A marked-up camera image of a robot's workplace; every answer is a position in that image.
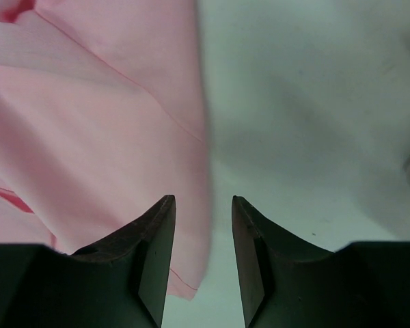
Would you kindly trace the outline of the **pink t shirt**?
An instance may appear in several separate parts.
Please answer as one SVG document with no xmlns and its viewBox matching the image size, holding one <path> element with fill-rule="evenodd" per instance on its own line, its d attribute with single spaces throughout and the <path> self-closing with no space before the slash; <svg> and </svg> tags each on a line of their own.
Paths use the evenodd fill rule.
<svg viewBox="0 0 410 328">
<path fill-rule="evenodd" d="M 176 198 L 170 295 L 210 249 L 194 1 L 0 1 L 0 243 L 73 253 Z"/>
</svg>

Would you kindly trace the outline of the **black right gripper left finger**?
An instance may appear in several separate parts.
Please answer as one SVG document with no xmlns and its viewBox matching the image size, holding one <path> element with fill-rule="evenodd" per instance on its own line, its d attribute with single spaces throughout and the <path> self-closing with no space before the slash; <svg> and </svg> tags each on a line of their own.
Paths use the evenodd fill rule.
<svg viewBox="0 0 410 328">
<path fill-rule="evenodd" d="M 160 327 L 176 201 L 70 255 L 0 244 L 0 327 Z"/>
</svg>

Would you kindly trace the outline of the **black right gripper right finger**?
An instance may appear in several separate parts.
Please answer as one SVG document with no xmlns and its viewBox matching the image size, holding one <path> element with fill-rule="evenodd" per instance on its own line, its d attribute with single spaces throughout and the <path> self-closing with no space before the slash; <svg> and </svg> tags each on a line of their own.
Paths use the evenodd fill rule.
<svg viewBox="0 0 410 328">
<path fill-rule="evenodd" d="M 410 242 L 330 252 L 232 200 L 246 327 L 410 327 Z"/>
</svg>

